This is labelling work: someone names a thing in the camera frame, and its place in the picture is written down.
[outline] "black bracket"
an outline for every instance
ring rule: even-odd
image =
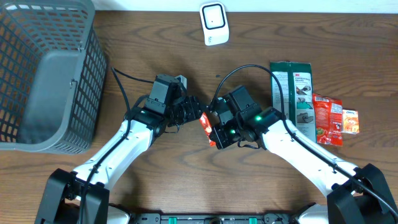
[[[35,224],[42,223],[76,223],[79,218],[79,207],[65,203],[80,195],[84,181],[77,179],[74,173],[57,169],[47,181],[37,212]],[[109,190],[102,185],[89,185],[86,194],[85,224],[106,224],[108,217]]]
[[[356,169],[356,175],[367,187],[378,192],[397,210],[394,198],[383,173],[374,165],[368,164],[362,169]],[[388,208],[373,196],[363,192],[354,197],[352,191],[360,191],[348,180],[338,186],[327,196],[329,223],[365,224],[365,223],[395,223]]]

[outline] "robotic arm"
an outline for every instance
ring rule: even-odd
[[[166,133],[166,126],[179,128],[200,118],[205,105],[187,96],[186,86],[183,76],[158,75],[144,107],[136,103],[115,136],[97,154],[73,172],[57,169],[50,176],[35,223],[76,223],[79,209],[84,211],[83,223],[128,223],[127,212],[109,206],[109,191],[131,162]],[[218,149],[236,142],[239,147],[267,149],[292,164],[327,198],[328,206],[308,206],[289,223],[396,223],[392,194],[382,172],[372,164],[360,169],[334,156],[305,137],[283,113],[274,108],[263,111],[244,86],[213,100],[211,110],[220,121],[209,135]],[[255,142],[257,147],[242,146],[244,141]],[[363,194],[354,197],[354,192]],[[373,192],[382,198],[370,194]],[[81,208],[65,203],[82,195],[86,200],[82,200]]]
[[[244,86],[218,98],[213,105],[220,122],[212,127],[209,138],[218,149],[236,142],[239,147],[267,149],[294,166],[327,198],[328,206],[312,205],[294,216],[292,223],[396,223],[386,204],[362,188],[378,192],[397,211],[382,172],[373,165],[360,169],[336,157],[309,140],[288,119],[284,124],[281,112],[274,108],[261,110]],[[243,141],[255,142],[258,147],[242,146]],[[342,172],[358,179],[363,186]],[[354,197],[354,192],[363,195]]]
[[[127,212],[108,206],[109,191],[133,160],[167,133],[167,126],[179,130],[180,125],[200,118],[206,106],[195,96],[187,96],[186,87],[187,80],[181,75],[157,75],[150,95],[140,98],[146,99],[144,107],[138,107],[138,101],[102,149],[73,172],[57,169],[50,176],[35,223],[76,223],[81,209],[83,223],[128,223]],[[65,203],[82,197],[80,208]]]

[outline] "packaged item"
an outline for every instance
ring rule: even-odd
[[[201,126],[205,130],[207,138],[209,139],[210,146],[212,146],[212,147],[215,146],[216,143],[214,141],[210,140],[210,133],[212,132],[212,130],[211,130],[211,125],[210,125],[209,119],[207,118],[206,113],[201,114],[199,121],[200,121]]]
[[[317,124],[317,143],[342,146],[342,101],[314,93],[313,106],[315,108],[315,123]]]
[[[343,110],[343,133],[358,134],[359,119],[358,111]]]
[[[282,86],[286,117],[312,141],[317,140],[312,105],[312,72],[309,63],[271,62],[271,71]],[[280,111],[280,92],[271,78],[272,106]]]

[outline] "white robotic arm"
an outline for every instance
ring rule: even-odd
[[[77,172],[77,178],[84,181],[87,180],[93,165],[95,165],[126,133],[127,122],[131,124],[127,138],[101,163],[97,173],[90,181],[91,184],[102,183],[104,184],[104,188],[112,190],[116,181],[118,181],[133,160],[149,148],[152,142],[153,130],[148,129],[146,124],[135,120],[123,121],[117,133],[101,150],[83,165],[74,168],[73,171]]]
[[[286,120],[286,123],[290,130],[307,146],[310,146],[329,161],[336,163],[349,174],[355,175],[354,168],[357,167],[356,165],[340,159],[317,143],[309,140],[290,120]],[[332,186],[334,184],[341,185],[348,180],[347,177],[333,170],[332,167],[308,152],[297,141],[294,141],[290,134],[286,132],[282,120],[270,126],[268,130],[268,132],[262,135],[262,140],[268,151],[277,154],[300,171],[318,187],[325,197],[333,191]],[[316,204],[304,211],[298,217],[297,221],[300,224],[328,224],[327,206]]]

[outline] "white device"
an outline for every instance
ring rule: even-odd
[[[200,7],[200,19],[205,44],[207,46],[222,44],[229,39],[228,21],[225,7],[220,2],[204,4]]]

